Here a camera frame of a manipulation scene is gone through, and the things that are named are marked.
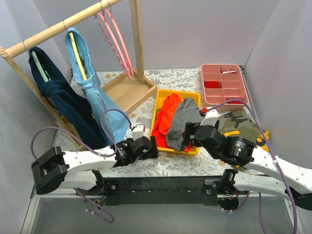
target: wooden clothes rack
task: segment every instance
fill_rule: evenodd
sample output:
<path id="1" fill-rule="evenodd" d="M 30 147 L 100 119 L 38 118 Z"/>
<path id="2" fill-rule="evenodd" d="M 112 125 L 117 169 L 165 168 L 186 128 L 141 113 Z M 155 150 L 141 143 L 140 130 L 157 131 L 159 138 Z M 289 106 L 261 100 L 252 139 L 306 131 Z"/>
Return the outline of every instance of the wooden clothes rack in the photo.
<path id="1" fill-rule="evenodd" d="M 0 55 L 7 61 L 7 63 L 14 69 L 14 71 L 20 76 L 20 78 L 26 83 L 36 97 L 44 104 L 44 106 L 50 111 L 50 113 L 56 119 L 58 127 L 63 128 L 78 138 L 78 132 L 72 124 L 68 122 L 66 117 L 59 116 L 55 109 L 47 102 L 47 100 L 41 96 L 38 88 L 30 81 L 28 76 L 21 70 L 21 68 L 13 60 L 14 57 L 26 52 L 27 50 L 39 45 L 40 43 L 54 37 L 57 34 L 67 30 L 69 27 L 73 27 L 76 24 L 86 20 L 89 17 L 94 16 L 98 12 L 106 9 L 121 0 L 102 0 L 79 13 L 61 21 L 46 30 L 11 46 L 8 49 L 0 47 Z M 143 49 L 142 49 L 142 34 L 141 34 L 141 16 L 140 16 L 140 3 L 139 0 L 129 0 L 132 30 L 136 54 L 136 68 L 134 70 L 134 76 L 131 79 L 127 79 L 125 72 L 114 78 L 111 82 L 107 83 L 102 90 L 113 100 L 113 102 L 124 110 L 127 114 L 130 114 L 150 96 L 157 91 L 157 85 L 152 83 L 144 76 L 143 65 Z M 79 150 L 84 150 L 84 147 L 76 142 L 71 136 L 67 137 L 74 143 Z"/>

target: white cable clip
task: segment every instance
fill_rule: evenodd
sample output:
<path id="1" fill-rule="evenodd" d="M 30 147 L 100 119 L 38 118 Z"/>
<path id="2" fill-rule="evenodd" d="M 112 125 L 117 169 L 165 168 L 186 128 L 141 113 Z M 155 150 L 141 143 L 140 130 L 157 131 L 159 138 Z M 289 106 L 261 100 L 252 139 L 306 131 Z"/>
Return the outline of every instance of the white cable clip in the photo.
<path id="1" fill-rule="evenodd" d="M 273 160 L 273 165 L 274 166 L 277 164 L 277 159 L 278 159 L 278 156 L 275 156 L 275 160 Z"/>

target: red item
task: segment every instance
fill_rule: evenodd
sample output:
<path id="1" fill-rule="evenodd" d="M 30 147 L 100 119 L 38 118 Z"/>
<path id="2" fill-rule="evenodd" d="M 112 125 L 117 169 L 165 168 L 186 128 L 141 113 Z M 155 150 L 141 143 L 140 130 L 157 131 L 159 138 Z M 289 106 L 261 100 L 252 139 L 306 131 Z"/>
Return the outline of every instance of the red item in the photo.
<path id="1" fill-rule="evenodd" d="M 218 89 L 218 88 L 220 88 L 218 81 L 205 81 L 204 86 L 207 89 Z"/>
<path id="2" fill-rule="evenodd" d="M 201 113 L 202 113 L 202 114 L 207 113 L 207 108 L 205 107 L 205 108 L 201 109 Z"/>
<path id="3" fill-rule="evenodd" d="M 164 103 L 157 114 L 157 120 L 151 133 L 151 136 L 155 136 L 156 138 L 157 147 L 169 148 L 166 144 L 166 134 L 170 128 L 171 120 L 180 102 L 180 96 L 175 93 L 167 96 L 164 100 Z"/>
<path id="4" fill-rule="evenodd" d="M 242 104 L 240 101 L 230 101 L 228 104 Z"/>
<path id="5" fill-rule="evenodd" d="M 183 152 L 189 153 L 191 151 L 191 144 L 188 145 L 188 147 L 186 147 Z"/>

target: gray cloth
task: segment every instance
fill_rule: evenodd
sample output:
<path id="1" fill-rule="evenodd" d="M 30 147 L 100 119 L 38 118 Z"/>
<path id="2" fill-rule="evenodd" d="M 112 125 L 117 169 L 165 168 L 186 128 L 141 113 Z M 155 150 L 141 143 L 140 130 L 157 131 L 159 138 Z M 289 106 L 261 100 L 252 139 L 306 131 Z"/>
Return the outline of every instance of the gray cloth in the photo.
<path id="1" fill-rule="evenodd" d="M 176 108 L 170 128 L 166 135 L 166 144 L 177 151 L 181 151 L 182 134 L 187 122 L 197 123 L 204 119 L 199 113 L 196 102 L 186 97 Z"/>

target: red cap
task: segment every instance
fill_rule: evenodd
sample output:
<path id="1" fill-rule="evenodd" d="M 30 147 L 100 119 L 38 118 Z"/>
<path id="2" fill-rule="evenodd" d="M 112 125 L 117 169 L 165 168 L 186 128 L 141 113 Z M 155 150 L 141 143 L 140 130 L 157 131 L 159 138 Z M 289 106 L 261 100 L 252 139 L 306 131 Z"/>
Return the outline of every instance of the red cap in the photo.
<path id="1" fill-rule="evenodd" d="M 202 114 L 207 113 L 207 108 L 205 107 L 205 108 L 201 109 L 201 113 L 202 113 Z"/>

